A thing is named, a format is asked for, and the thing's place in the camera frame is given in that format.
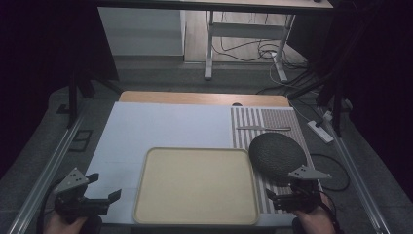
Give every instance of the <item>dark background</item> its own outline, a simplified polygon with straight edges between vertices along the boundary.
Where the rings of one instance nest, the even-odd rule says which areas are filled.
[[[376,1],[355,2],[362,9]],[[366,15],[369,24],[342,72],[344,96],[353,105],[351,120],[413,200],[413,3],[378,3]],[[298,16],[288,44],[322,76],[342,55],[343,42],[349,42],[355,28],[356,21],[348,17]]]
[[[0,177],[30,140],[53,91],[85,69],[118,77],[97,7],[56,2],[0,0]]]

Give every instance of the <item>striped panel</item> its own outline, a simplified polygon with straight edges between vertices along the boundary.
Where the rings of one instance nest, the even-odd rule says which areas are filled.
[[[278,132],[291,137],[304,149],[307,157],[308,166],[312,167],[313,163],[310,159],[310,153],[307,149],[306,142],[301,133],[297,117],[292,108],[250,108],[250,107],[232,107],[232,134],[233,147],[243,148],[248,150],[251,141],[267,131],[256,130],[237,130],[237,127],[259,125],[268,128],[275,127],[291,127],[291,131]],[[254,170],[255,184],[257,186],[257,197],[260,213],[262,214],[282,214],[283,211],[276,211],[272,202],[267,198],[265,189],[268,188],[276,194],[290,194],[289,187],[277,187],[266,177]]]

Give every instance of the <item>small white object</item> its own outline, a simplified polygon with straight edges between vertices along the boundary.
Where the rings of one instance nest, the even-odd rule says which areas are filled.
[[[312,129],[325,143],[330,143],[334,140],[330,134],[328,134],[322,127],[316,126],[316,121],[310,121],[307,125]]]
[[[329,110],[327,110],[322,117],[324,117],[324,119],[327,121],[331,121],[333,119],[331,111]]]

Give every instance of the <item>black circular pad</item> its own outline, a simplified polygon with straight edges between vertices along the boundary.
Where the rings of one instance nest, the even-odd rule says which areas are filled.
[[[277,133],[266,133],[253,139],[249,145],[249,159],[252,167],[276,186],[288,186],[291,181],[288,173],[307,165],[301,146],[292,138]]]

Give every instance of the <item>power strip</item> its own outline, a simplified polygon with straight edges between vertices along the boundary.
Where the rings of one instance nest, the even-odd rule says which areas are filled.
[[[316,121],[310,121],[307,125],[312,129],[325,143],[330,143],[334,140],[330,134],[328,134],[322,127],[316,126]]]

